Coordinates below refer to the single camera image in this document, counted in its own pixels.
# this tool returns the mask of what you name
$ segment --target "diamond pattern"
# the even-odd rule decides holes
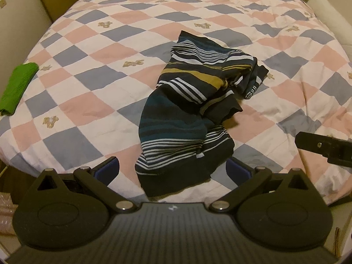
[[[140,114],[184,30],[239,47],[270,70],[254,96],[240,100],[244,111],[225,122],[234,156],[275,172],[303,168],[298,131],[351,139],[352,126],[352,64],[308,12],[299,0],[80,0],[30,52],[40,71],[15,114],[0,119],[1,158],[38,175],[117,156],[123,175],[109,187],[147,200],[134,170]],[[316,154],[303,156],[325,200],[351,190],[349,172]],[[211,177],[161,201],[217,199],[236,187],[226,164]]]

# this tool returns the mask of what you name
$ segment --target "white pillow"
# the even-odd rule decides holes
[[[352,61],[352,26],[330,4],[328,0],[309,0],[308,6],[315,15],[332,31]]]

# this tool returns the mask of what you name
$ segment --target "light switch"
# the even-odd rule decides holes
[[[6,6],[6,0],[0,0],[0,8],[3,8]]]

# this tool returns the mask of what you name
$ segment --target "garment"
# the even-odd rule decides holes
[[[8,80],[5,92],[0,99],[0,114],[13,115],[22,95],[39,67],[34,62],[17,66]]]
[[[222,123],[242,108],[268,73],[257,59],[182,31],[139,124],[142,154],[135,169],[148,197],[210,179],[233,154]]]

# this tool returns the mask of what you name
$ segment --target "green towel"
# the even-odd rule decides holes
[[[0,100],[1,115],[13,115],[15,113],[24,91],[38,70],[39,67],[34,62],[21,64],[13,70]]]

